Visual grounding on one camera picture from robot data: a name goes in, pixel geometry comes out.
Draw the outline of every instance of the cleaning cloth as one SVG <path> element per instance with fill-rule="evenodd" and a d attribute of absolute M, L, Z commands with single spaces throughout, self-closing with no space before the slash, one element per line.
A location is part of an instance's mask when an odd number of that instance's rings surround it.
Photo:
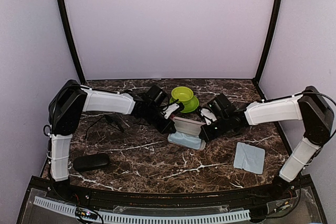
<path fill-rule="evenodd" d="M 265 150 L 250 146 L 248 144 L 237 143 L 237 150 L 234 168 L 244 169 L 255 174 L 262 174 L 264 170 Z"/>
<path fill-rule="evenodd" d="M 205 141 L 198 136 L 191 136 L 179 131 L 174 134 L 169 134 L 168 141 L 173 144 L 183 145 L 195 150 L 203 150 L 205 147 Z"/>

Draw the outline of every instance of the white cable clip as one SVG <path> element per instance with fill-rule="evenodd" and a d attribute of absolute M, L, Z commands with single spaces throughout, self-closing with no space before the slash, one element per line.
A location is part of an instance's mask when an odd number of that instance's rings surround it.
<path fill-rule="evenodd" d="M 85 86 L 85 85 L 81 85 L 81 87 L 85 88 L 85 89 L 88 89 L 89 91 L 92 91 L 92 88 L 91 87 L 88 87 L 88 86 Z"/>

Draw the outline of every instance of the white wall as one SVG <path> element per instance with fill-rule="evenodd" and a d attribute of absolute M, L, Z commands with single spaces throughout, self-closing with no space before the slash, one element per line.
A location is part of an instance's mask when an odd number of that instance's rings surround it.
<path fill-rule="evenodd" d="M 336 0 L 282 0 L 269 59 L 261 80 L 267 98 L 313 85 L 336 99 Z M 282 127 L 292 147 L 302 123 Z M 336 139 L 309 166 L 329 223 L 336 223 Z"/>
<path fill-rule="evenodd" d="M 274 0 L 66 0 L 87 79 L 252 78 Z"/>
<path fill-rule="evenodd" d="M 48 104 L 76 72 L 56 0 L 0 0 L 0 223 L 46 158 Z"/>

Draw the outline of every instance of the black pole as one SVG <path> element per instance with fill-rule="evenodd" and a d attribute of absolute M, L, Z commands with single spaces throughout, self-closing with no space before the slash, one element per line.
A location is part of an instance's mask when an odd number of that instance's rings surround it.
<path fill-rule="evenodd" d="M 85 83 L 85 77 L 84 77 L 84 73 L 83 73 L 82 67 L 80 65 L 80 62 L 79 62 L 79 58 L 78 58 L 78 54 L 77 54 L 77 51 L 76 51 L 74 39 L 72 37 L 72 33 L 71 33 L 71 29 L 70 29 L 70 23 L 69 23 L 69 19 L 68 19 L 68 15 L 67 15 L 67 10 L 66 10 L 66 7 L 65 7 L 65 1 L 64 0 L 57 0 L 57 3 L 58 3 L 59 12 L 61 14 L 64 33 L 65 33 L 65 36 L 67 38 L 67 42 L 68 42 L 68 46 L 69 46 L 69 49 L 70 49 L 72 60 L 74 62 L 73 64 L 75 65 L 75 69 L 76 69 L 79 81 L 82 84 L 84 84 Z"/>
<path fill-rule="evenodd" d="M 281 4 L 281 0 L 274 0 L 271 20 L 270 20 L 269 26 L 268 26 L 267 36 L 266 36 L 266 40 L 265 40 L 265 44 L 264 44 L 264 49 L 263 49 L 263 52 L 261 54 L 261 58 L 260 58 L 260 62 L 259 62 L 259 66 L 258 66 L 256 76 L 254 77 L 254 80 L 257 83 L 260 82 L 261 76 L 263 75 L 263 71 L 264 71 L 264 68 L 265 68 L 265 65 L 266 65 L 267 57 L 268 57 L 268 54 L 269 54 L 269 49 L 270 49 L 271 44 L 272 44 L 272 39 L 273 39 L 276 24 L 277 24 L 277 19 L 278 19 L 279 10 L 280 10 L 280 4 Z"/>

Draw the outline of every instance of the green bowl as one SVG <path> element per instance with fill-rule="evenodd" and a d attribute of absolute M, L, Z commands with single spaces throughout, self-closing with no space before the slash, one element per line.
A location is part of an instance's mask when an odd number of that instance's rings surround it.
<path fill-rule="evenodd" d="M 172 97 L 174 100 L 178 99 L 183 105 L 187 105 L 194 97 L 194 92 L 187 87 L 176 87 L 172 90 Z"/>

